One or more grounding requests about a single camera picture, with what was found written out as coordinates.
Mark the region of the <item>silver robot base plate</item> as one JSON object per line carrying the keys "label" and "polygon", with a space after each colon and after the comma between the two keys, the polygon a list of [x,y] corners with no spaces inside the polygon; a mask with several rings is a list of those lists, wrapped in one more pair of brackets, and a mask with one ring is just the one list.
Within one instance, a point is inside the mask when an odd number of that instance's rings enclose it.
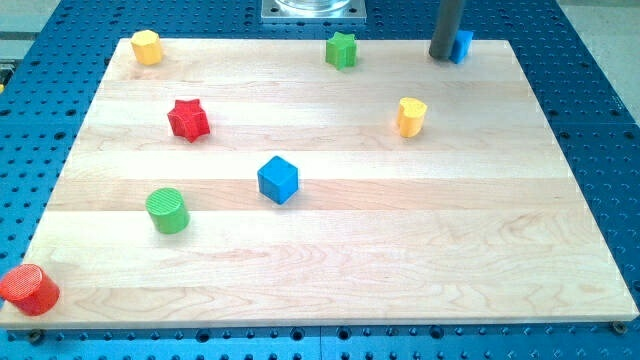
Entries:
{"label": "silver robot base plate", "polygon": [[367,19],[365,0],[262,0],[262,23],[317,23]]}

